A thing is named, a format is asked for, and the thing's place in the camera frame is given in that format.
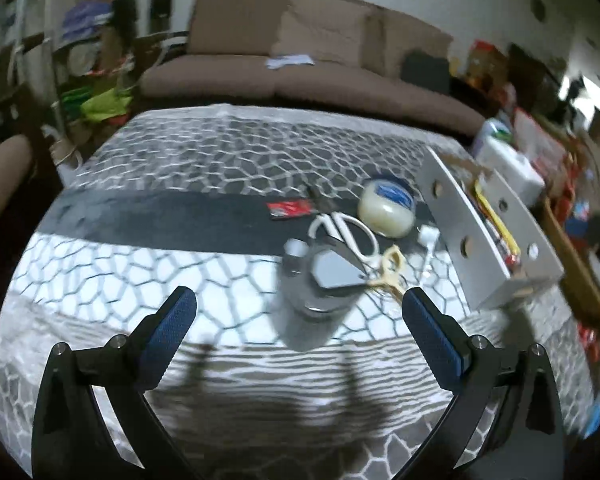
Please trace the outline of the beige plastic clip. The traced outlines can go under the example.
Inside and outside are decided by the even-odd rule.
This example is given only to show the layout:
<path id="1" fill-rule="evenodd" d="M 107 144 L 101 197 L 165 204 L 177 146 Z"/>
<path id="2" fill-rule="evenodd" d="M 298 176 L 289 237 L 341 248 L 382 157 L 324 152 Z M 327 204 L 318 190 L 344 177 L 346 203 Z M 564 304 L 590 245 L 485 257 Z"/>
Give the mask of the beige plastic clip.
<path id="1" fill-rule="evenodd" d="M 381 289 L 401 301 L 406 292 L 406 281 L 402 272 L 406 266 L 406 258 L 398 245 L 389 247 L 380 258 L 379 268 L 374 278 L 366 282 L 368 288 Z"/>

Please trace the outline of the grey tumbler bottle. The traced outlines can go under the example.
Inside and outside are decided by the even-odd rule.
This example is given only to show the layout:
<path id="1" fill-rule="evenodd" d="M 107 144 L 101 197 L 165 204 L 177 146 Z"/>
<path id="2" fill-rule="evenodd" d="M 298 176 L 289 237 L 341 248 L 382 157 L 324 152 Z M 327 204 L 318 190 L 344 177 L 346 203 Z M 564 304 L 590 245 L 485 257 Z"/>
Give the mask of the grey tumbler bottle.
<path id="1" fill-rule="evenodd" d="M 366 281 L 362 262 L 340 240 L 287 240 L 270 302 L 278 336 L 298 352 L 324 346 L 360 299 Z"/>

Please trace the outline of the clear tape roll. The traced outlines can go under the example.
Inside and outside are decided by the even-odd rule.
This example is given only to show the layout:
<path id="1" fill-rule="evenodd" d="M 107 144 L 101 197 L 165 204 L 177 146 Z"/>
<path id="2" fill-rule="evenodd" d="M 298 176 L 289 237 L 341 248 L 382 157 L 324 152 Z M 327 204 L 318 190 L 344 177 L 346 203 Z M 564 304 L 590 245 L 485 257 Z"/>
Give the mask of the clear tape roll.
<path id="1" fill-rule="evenodd" d="M 363 186 L 358 218 L 385 238 L 406 237 L 416 220 L 416 200 L 410 186 L 392 174 L 376 174 Z"/>

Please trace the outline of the white cardboard box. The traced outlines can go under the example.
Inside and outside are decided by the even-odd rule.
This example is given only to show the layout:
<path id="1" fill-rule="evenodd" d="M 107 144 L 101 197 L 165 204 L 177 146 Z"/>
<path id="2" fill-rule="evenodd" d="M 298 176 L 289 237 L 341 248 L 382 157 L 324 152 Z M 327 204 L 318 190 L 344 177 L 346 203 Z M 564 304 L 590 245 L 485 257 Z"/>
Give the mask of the white cardboard box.
<path id="1" fill-rule="evenodd" d="M 479 207 L 474 181 L 520 248 L 513 263 L 507 246 Z M 448 248 L 472 310 L 496 309 L 557 284 L 562 263 L 531 212 L 494 170 L 427 148 L 416 183 Z"/>

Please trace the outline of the wicker basket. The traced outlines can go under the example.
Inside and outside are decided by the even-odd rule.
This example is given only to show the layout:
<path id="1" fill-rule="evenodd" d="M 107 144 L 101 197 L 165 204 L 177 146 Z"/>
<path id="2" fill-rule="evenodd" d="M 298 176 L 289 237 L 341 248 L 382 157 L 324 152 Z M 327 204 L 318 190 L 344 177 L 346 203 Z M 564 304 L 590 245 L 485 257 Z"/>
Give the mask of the wicker basket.
<path id="1" fill-rule="evenodd" d="M 541 226 L 564 267 L 565 274 L 560 280 L 560 286 L 574 315 L 580 320 L 600 320 L 600 289 L 594 283 L 588 266 L 555 218 L 547 197 L 542 201 Z"/>

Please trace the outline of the patterned grey table cloth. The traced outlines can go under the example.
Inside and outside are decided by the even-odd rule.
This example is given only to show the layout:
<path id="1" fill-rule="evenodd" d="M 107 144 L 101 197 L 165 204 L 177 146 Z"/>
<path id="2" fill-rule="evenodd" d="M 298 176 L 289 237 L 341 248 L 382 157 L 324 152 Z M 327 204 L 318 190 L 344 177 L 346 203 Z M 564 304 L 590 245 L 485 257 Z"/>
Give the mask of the patterned grey table cloth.
<path id="1" fill-rule="evenodd" d="M 26 238 L 0 440 L 35 479 L 560 479 L 594 405 L 561 278 L 445 136 L 152 110 Z"/>

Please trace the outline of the red snack wrapper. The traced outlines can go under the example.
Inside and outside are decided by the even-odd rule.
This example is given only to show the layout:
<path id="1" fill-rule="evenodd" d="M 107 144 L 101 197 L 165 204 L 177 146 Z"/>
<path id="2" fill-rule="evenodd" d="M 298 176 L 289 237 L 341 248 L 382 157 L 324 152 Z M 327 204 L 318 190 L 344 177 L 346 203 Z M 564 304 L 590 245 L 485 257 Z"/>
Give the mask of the red snack wrapper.
<path id="1" fill-rule="evenodd" d="M 314 209 L 308 200 L 282 200 L 267 203 L 266 208 L 272 220 L 291 220 L 314 214 Z"/>

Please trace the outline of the white tissue pack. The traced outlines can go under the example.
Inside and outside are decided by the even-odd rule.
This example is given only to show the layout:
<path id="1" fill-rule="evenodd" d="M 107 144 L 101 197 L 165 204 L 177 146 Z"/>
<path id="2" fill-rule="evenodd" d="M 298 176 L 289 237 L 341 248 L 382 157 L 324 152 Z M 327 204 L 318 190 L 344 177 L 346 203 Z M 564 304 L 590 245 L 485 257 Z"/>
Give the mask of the white tissue pack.
<path id="1" fill-rule="evenodd" d="M 545 182 L 524 154 L 494 136 L 486 136 L 478 141 L 472 156 L 479 165 L 497 171 L 526 206 L 538 202 Z"/>

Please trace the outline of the green bag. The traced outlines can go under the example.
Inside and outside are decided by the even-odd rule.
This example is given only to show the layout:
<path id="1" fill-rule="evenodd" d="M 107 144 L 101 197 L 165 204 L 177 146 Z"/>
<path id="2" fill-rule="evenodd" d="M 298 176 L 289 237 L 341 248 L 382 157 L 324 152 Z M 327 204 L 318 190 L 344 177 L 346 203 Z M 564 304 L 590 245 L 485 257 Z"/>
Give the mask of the green bag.
<path id="1" fill-rule="evenodd" d="M 128 114 L 131 101 L 131 92 L 112 88 L 82 103 L 80 110 L 88 122 L 106 122 Z"/>

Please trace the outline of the black cushion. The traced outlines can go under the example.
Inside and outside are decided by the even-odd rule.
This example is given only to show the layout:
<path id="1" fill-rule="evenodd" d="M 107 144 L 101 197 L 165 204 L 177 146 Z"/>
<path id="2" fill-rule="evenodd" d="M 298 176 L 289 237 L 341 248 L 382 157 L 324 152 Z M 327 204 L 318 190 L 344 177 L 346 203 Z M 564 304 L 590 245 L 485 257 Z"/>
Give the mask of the black cushion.
<path id="1" fill-rule="evenodd" d="M 404 55 L 400 79 L 433 92 L 448 94 L 450 90 L 449 61 L 422 50 L 411 50 Z"/>

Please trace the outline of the white paper on sofa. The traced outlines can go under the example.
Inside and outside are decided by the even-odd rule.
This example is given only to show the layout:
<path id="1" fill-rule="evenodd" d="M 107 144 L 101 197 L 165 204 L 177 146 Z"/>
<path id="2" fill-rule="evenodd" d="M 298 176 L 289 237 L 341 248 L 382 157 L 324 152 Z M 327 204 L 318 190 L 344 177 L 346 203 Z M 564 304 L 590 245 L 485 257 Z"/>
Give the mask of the white paper on sofa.
<path id="1" fill-rule="evenodd" d="M 265 66 L 269 70 L 280 70 L 286 66 L 314 66 L 313 58 L 307 54 L 290 54 L 278 58 L 268 58 Z"/>

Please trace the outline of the brown sofa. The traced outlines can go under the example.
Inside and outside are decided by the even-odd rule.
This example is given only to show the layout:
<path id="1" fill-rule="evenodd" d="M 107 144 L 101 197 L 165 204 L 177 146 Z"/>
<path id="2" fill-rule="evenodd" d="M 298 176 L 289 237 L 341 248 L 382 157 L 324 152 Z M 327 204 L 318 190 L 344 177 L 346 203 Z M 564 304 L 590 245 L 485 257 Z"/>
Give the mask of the brown sofa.
<path id="1" fill-rule="evenodd" d="M 339 110 L 472 138 L 486 118 L 446 86 L 452 40 L 362 0 L 194 0 L 183 53 L 144 71 L 140 100 Z"/>

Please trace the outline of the white handled scissors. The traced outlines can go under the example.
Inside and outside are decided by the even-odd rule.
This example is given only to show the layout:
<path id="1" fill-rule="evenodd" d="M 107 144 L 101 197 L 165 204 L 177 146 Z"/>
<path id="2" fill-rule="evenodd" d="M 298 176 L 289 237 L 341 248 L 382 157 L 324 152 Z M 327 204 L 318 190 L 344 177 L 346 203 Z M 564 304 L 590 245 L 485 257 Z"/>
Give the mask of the white handled scissors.
<path id="1" fill-rule="evenodd" d="M 342 212 L 335 202 L 324 195 L 317 186 L 307 184 L 306 192 L 316 210 L 316 216 L 308 229 L 309 238 L 316 240 L 318 231 L 323 229 L 328 236 L 346 244 L 347 248 L 363 264 L 369 268 L 378 266 L 380 263 L 379 243 L 372 230 L 358 218 Z M 369 254 L 364 254 L 358 247 L 358 242 L 351 231 L 352 226 L 361 230 L 370 240 L 372 251 Z"/>

